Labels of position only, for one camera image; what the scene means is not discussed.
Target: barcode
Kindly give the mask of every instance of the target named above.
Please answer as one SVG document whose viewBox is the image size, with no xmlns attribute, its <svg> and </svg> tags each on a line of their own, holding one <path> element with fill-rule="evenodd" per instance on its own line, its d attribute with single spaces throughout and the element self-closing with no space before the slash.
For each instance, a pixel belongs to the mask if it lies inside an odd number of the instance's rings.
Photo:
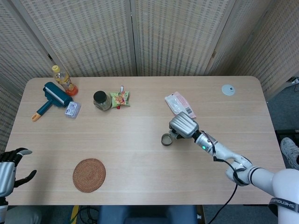
<svg viewBox="0 0 299 224">
<path fill-rule="evenodd" d="M 192 113 L 192 110 L 190 109 L 190 107 L 187 107 L 186 111 L 187 111 L 188 114 Z"/>
</svg>

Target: glass jar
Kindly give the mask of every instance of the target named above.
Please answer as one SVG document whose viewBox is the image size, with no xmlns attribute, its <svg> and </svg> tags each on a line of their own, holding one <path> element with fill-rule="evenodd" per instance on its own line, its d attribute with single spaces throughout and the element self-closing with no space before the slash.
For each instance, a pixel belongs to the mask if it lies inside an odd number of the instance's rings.
<svg viewBox="0 0 299 224">
<path fill-rule="evenodd" d="M 103 91 L 97 91 L 93 95 L 93 104 L 100 110 L 106 111 L 112 106 L 111 96 Z"/>
</svg>

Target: lint roller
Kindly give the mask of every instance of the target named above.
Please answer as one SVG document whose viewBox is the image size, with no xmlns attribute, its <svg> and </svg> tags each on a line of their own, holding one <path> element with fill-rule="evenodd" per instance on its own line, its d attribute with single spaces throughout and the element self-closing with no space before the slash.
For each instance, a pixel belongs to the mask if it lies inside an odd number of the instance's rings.
<svg viewBox="0 0 299 224">
<path fill-rule="evenodd" d="M 52 105 L 67 107 L 73 100 L 72 97 L 68 96 L 52 82 L 46 83 L 43 91 L 45 92 L 45 97 L 48 99 L 48 102 L 39 108 L 38 111 L 31 117 L 32 121 L 37 121 Z"/>
</svg>

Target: white round disc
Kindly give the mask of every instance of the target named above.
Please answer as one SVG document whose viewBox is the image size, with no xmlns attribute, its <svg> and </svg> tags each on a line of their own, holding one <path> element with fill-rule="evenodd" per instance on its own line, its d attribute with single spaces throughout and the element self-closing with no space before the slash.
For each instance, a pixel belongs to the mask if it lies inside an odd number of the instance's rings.
<svg viewBox="0 0 299 224">
<path fill-rule="evenodd" d="M 224 85 L 222 92 L 227 96 L 233 96 L 235 94 L 235 88 L 232 85 Z"/>
</svg>

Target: woven wall panel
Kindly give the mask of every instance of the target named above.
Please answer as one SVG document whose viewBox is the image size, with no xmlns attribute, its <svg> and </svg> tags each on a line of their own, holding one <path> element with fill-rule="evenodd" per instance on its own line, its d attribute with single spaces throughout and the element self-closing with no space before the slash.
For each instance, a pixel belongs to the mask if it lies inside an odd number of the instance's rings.
<svg viewBox="0 0 299 224">
<path fill-rule="evenodd" d="M 0 85 L 0 154 L 5 150 L 20 101 L 20 97 Z"/>
<path fill-rule="evenodd" d="M 0 78 L 23 91 L 28 80 L 49 77 L 50 66 L 0 1 Z"/>
<path fill-rule="evenodd" d="M 268 98 L 299 72 L 299 4 L 277 0 L 232 75 L 255 76 Z"/>
<path fill-rule="evenodd" d="M 206 75 L 230 75 L 227 69 L 248 40 L 272 0 L 237 0 L 215 49 L 215 58 Z"/>
<path fill-rule="evenodd" d="M 21 0 L 74 77 L 132 76 L 123 0 Z"/>
<path fill-rule="evenodd" d="M 228 2 L 136 0 L 141 75 L 203 75 Z"/>
</svg>

